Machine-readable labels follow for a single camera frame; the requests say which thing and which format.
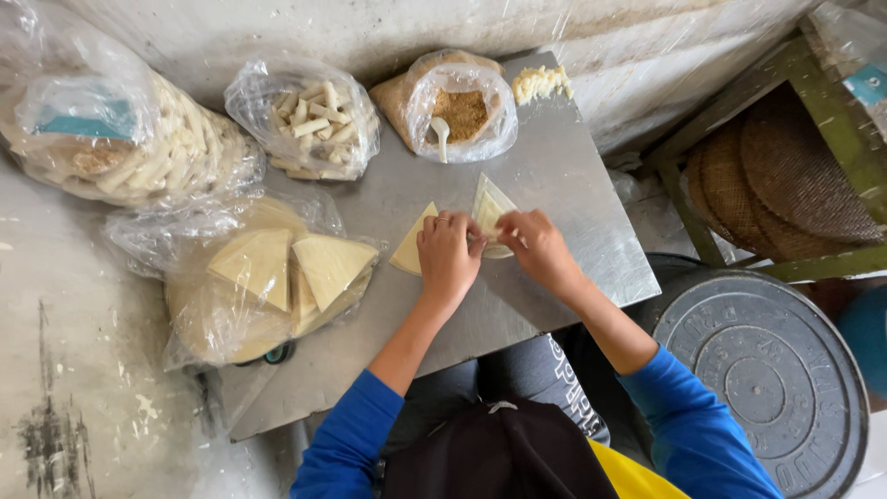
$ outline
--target blue sleeve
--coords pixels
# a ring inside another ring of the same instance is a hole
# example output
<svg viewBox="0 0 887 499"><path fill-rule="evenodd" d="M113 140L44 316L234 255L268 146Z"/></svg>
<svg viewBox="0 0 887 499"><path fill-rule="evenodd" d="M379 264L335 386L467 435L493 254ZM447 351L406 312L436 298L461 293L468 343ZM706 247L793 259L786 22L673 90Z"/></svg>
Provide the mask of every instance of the blue sleeve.
<svg viewBox="0 0 887 499"><path fill-rule="evenodd" d="M665 348L619 381L653 433L653 464L684 494L782 498L730 409Z"/></svg>
<svg viewBox="0 0 887 499"><path fill-rule="evenodd" d="M291 499L373 496L376 461L404 398L364 369L302 453Z"/></svg>

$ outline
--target metal table surface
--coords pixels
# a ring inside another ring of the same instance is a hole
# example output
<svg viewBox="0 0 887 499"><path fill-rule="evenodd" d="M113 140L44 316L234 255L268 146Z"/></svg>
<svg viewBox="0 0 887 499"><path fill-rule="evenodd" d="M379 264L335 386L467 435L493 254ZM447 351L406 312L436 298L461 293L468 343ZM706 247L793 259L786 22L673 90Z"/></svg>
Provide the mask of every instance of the metal table surface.
<svg viewBox="0 0 887 499"><path fill-rule="evenodd" d="M524 67L556 67L551 52L504 64L506 81ZM388 262L412 223L434 201L470 212L481 172L524 210L540 208L570 251L614 303L658 295L659 285L625 215L575 103L565 96L518 108L520 132L498 157L440 164L416 157L383 121L381 151L357 182L330 185L349 235L387 240L354 317L298 340L278 366L218 371L230 436L259 432L329 409L384 346L422 288L420 277ZM287 192L293 180L269 169L265 184ZM418 376L494 352L578 321L522 272L514 258L485 259L465 301L437 335Z"/></svg>

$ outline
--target person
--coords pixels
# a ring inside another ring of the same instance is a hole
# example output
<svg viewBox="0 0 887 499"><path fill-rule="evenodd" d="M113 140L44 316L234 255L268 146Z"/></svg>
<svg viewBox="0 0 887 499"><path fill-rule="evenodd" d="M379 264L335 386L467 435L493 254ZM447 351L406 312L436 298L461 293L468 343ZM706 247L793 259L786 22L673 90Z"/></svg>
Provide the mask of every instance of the person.
<svg viewBox="0 0 887 499"><path fill-rule="evenodd" d="M291 497L373 497L379 482L382 497L395 499L782 497L729 409L598 290L545 213L513 211L497 228L523 271L580 317L612 365L649 426L658 474L587 439L557 406L518 398L475 403L389 455L377 474L422 357L474 283L487 244L467 214L444 210L417 236L419 299L318 427Z"/></svg>

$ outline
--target plastic bag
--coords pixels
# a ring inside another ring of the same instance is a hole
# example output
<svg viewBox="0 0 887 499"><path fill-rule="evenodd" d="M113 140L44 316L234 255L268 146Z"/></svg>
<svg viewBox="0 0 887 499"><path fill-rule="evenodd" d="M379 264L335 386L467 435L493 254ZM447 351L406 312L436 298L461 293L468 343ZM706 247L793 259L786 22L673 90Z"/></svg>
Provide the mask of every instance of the plastic bag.
<svg viewBox="0 0 887 499"><path fill-rule="evenodd" d="M447 49L420 57L403 75L370 90L404 143L441 162L432 117L449 125L445 162L475 162L504 153L517 140L514 94L499 63Z"/></svg>
<svg viewBox="0 0 887 499"><path fill-rule="evenodd" d="M108 216L105 235L130 257L130 270L166 282L174 333L164 353L166 369L258 359L324 326L363 297L378 261L379 251L369 246L373 257L354 277L338 278L344 281L339 296L318 288L312 308L311 287L300 284L300 272L312 273L314 281L335 275L316 259L300 265L291 250L295 242L326 238L337 247L358 244L342 239L332 198L307 186L298 198L261 194Z"/></svg>
<svg viewBox="0 0 887 499"><path fill-rule="evenodd" d="M264 154L134 52L64 8L7 5L11 86L0 133L32 178L120 206L174 203L261 179Z"/></svg>
<svg viewBox="0 0 887 499"><path fill-rule="evenodd" d="M379 117L366 89L317 60L287 51L253 58L224 99L228 114L271 154L271 165L292 178L355 180L379 153Z"/></svg>

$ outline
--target bag of spring rolls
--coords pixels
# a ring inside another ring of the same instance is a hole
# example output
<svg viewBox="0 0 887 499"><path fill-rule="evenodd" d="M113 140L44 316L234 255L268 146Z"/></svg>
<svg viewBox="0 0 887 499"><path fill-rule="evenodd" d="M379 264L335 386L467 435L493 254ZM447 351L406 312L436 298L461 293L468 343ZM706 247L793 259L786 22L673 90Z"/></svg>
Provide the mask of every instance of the bag of spring rolls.
<svg viewBox="0 0 887 499"><path fill-rule="evenodd" d="M319 188L262 194L108 216L105 236L130 270L165 282L166 369L260 359L353 310L366 292L384 243L346 239Z"/></svg>
<svg viewBox="0 0 887 499"><path fill-rule="evenodd" d="M30 177L119 206L261 179L254 139L112 37L57 5L2 9L0 39L12 42L0 47L0 134Z"/></svg>
<svg viewBox="0 0 887 499"><path fill-rule="evenodd" d="M288 51L256 55L224 101L289 177L354 180L379 153L379 118L366 90L320 61Z"/></svg>
<svg viewBox="0 0 887 499"><path fill-rule="evenodd" d="M447 49L420 57L406 73L373 87L370 97L417 155L482 161L517 140L514 94L504 73L496 61Z"/></svg>

